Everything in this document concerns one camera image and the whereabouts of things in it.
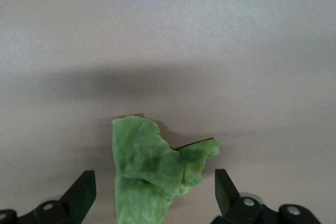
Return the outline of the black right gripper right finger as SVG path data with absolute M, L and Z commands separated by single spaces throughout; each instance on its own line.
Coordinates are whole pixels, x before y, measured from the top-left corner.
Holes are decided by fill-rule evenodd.
M 259 223 L 261 204 L 250 197 L 242 197 L 225 169 L 215 170 L 215 197 L 221 215 L 212 224 Z

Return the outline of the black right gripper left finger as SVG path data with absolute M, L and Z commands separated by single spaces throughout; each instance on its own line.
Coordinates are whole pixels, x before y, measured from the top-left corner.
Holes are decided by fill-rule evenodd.
M 58 199 L 48 200 L 18 217 L 17 223 L 82 223 L 96 199 L 96 177 L 84 171 Z

